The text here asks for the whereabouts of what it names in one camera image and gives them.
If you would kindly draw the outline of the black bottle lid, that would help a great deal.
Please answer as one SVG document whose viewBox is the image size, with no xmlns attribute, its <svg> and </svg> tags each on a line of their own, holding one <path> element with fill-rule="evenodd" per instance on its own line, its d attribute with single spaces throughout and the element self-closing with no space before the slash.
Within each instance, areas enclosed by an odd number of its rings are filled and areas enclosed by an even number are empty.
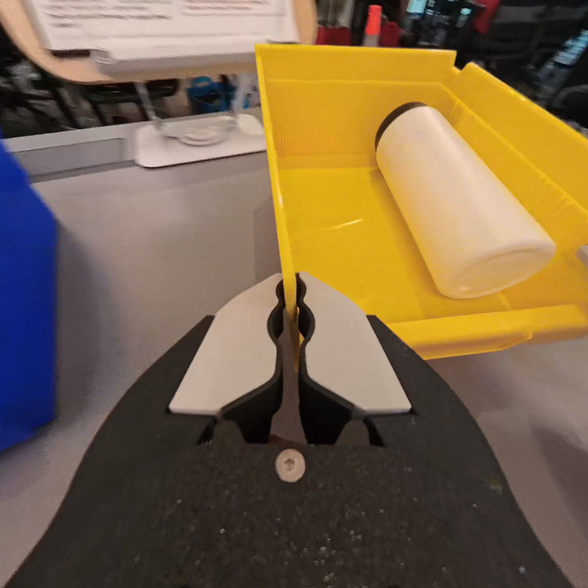
<svg viewBox="0 0 588 588">
<path fill-rule="evenodd" d="M 413 102 L 407 102 L 404 103 L 400 106 L 398 106 L 397 108 L 395 108 L 392 112 L 390 112 L 385 119 L 381 122 L 381 124 L 378 127 L 378 130 L 376 131 L 376 135 L 375 135 L 375 139 L 374 139 L 374 149 L 375 151 L 378 150 L 378 145 L 379 142 L 383 136 L 383 134 L 385 133 L 385 131 L 387 130 L 388 127 L 391 126 L 391 124 L 393 124 L 393 122 L 398 119 L 402 114 L 407 113 L 408 111 L 411 111 L 412 109 L 416 109 L 419 107 L 427 107 L 428 105 L 422 103 L 422 102 L 418 102 L 418 101 L 413 101 Z"/>
</svg>

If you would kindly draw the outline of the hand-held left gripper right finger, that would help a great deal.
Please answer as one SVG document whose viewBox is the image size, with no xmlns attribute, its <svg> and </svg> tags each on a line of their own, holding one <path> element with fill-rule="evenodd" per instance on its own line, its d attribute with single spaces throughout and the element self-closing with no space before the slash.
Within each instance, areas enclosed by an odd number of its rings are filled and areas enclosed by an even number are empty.
<svg viewBox="0 0 588 588">
<path fill-rule="evenodd" d="M 347 424 L 409 414 L 412 405 L 367 314 L 308 272 L 296 277 L 299 414 L 310 445 L 334 445 Z"/>
</svg>

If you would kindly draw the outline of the orange traffic cone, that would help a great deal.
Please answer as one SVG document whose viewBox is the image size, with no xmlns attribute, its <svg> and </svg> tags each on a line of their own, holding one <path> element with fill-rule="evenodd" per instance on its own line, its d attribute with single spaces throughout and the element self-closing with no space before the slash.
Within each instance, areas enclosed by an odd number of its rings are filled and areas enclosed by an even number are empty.
<svg viewBox="0 0 588 588">
<path fill-rule="evenodd" d="M 363 47 L 379 47 L 382 25 L 382 7 L 379 4 L 371 4 L 367 7 L 366 22 L 362 37 Z"/>
</svg>

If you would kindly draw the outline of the blue bag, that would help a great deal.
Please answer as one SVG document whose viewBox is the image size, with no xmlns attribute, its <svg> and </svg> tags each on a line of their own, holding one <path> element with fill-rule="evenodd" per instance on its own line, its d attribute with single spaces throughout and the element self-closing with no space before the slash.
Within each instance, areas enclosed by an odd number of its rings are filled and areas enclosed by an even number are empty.
<svg viewBox="0 0 588 588">
<path fill-rule="evenodd" d="M 239 77 L 221 74 L 217 79 L 208 76 L 192 78 L 185 90 L 187 104 L 193 115 L 228 112 L 234 105 Z"/>
</svg>

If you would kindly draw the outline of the yellow plastic bin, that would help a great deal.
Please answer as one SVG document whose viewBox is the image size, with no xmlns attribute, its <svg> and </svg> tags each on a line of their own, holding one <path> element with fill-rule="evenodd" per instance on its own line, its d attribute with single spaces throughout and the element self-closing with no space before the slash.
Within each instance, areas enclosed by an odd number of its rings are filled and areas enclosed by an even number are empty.
<svg viewBox="0 0 588 588">
<path fill-rule="evenodd" d="M 256 67 L 286 308 L 306 271 L 423 359 L 587 335 L 587 139 L 447 50 L 258 45 Z M 436 291 L 376 169 L 375 136 L 407 102 L 437 108 L 557 245 L 528 281 L 479 299 Z"/>
</svg>

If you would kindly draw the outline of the blue plastic bin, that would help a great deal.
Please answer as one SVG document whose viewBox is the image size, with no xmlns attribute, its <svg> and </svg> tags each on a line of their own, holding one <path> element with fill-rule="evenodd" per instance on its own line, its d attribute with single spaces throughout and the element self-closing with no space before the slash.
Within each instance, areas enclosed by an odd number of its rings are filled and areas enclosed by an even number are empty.
<svg viewBox="0 0 588 588">
<path fill-rule="evenodd" d="M 55 418 L 58 228 L 1 142 L 1 452 Z"/>
</svg>

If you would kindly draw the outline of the red canister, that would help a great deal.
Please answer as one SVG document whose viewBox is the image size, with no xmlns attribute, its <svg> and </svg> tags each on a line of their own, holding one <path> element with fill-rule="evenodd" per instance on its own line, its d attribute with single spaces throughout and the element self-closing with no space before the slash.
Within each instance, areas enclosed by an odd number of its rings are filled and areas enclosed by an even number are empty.
<svg viewBox="0 0 588 588">
<path fill-rule="evenodd" d="M 316 35 L 316 45 L 359 47 L 364 40 L 364 32 L 347 26 L 321 25 Z"/>
</svg>

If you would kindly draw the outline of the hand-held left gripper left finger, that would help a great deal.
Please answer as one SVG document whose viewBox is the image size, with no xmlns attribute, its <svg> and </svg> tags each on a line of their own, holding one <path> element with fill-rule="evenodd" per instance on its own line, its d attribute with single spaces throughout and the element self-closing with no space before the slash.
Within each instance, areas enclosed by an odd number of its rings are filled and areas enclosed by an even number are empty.
<svg viewBox="0 0 588 588">
<path fill-rule="evenodd" d="M 231 421 L 247 443 L 267 443 L 283 398 L 283 310 L 280 273 L 227 302 L 213 317 L 169 412 Z"/>
</svg>

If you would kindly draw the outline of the white plastic bottle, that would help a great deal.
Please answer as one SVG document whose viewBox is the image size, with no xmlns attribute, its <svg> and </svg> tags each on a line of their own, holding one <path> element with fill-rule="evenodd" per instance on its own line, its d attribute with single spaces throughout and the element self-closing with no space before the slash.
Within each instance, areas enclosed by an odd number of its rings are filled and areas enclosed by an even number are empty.
<svg viewBox="0 0 588 588">
<path fill-rule="evenodd" d="M 493 295 L 552 261 L 555 241 L 437 109 L 383 134 L 376 162 L 437 290 Z"/>
</svg>

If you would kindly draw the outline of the printed instruction sheet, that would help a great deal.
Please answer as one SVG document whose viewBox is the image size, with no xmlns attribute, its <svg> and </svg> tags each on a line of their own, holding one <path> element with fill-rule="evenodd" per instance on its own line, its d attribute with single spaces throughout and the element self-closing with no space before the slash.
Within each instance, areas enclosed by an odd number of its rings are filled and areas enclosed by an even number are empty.
<svg viewBox="0 0 588 588">
<path fill-rule="evenodd" d="M 244 54 L 300 40 L 291 1 L 24 1 L 53 53 L 106 51 L 116 60 L 178 48 Z"/>
</svg>

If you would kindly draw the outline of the instruction sheet on wooden stand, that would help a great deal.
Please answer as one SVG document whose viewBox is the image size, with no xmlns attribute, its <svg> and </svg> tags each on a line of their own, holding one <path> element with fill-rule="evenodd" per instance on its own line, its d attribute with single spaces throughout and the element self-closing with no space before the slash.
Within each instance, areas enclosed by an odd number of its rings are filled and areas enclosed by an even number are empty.
<svg viewBox="0 0 588 588">
<path fill-rule="evenodd" d="M 318 30 L 316 1 L 292 1 L 300 40 L 312 44 Z M 255 48 L 244 54 L 203 56 L 178 48 L 116 60 L 106 51 L 53 53 L 35 31 L 23 1 L 1 1 L 1 24 L 10 40 L 43 70 L 80 85 L 134 82 L 148 121 L 130 140 L 131 158 L 145 169 L 158 169 L 266 151 L 262 122 L 242 115 L 248 83 L 256 75 Z M 178 122 L 163 121 L 153 110 L 146 91 L 149 81 L 189 79 L 198 75 L 235 74 L 239 77 L 233 114 L 191 116 Z"/>
</svg>

